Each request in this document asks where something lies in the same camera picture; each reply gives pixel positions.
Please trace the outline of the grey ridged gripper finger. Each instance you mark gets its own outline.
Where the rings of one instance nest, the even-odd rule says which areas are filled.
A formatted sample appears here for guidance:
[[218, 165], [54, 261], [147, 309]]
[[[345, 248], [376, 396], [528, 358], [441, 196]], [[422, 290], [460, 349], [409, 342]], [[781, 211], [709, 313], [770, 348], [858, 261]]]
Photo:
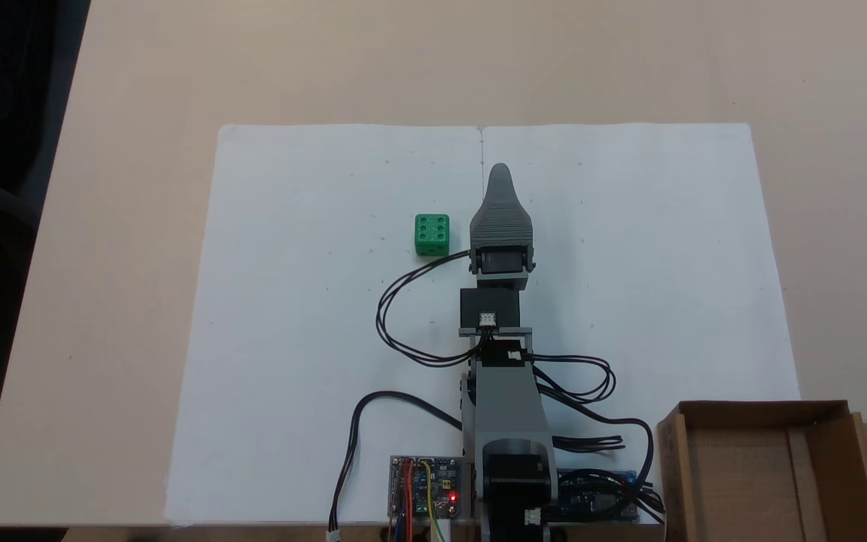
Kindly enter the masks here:
[[533, 246], [532, 219], [516, 194], [508, 165], [496, 163], [491, 168], [482, 205], [470, 222], [469, 239], [473, 249]]

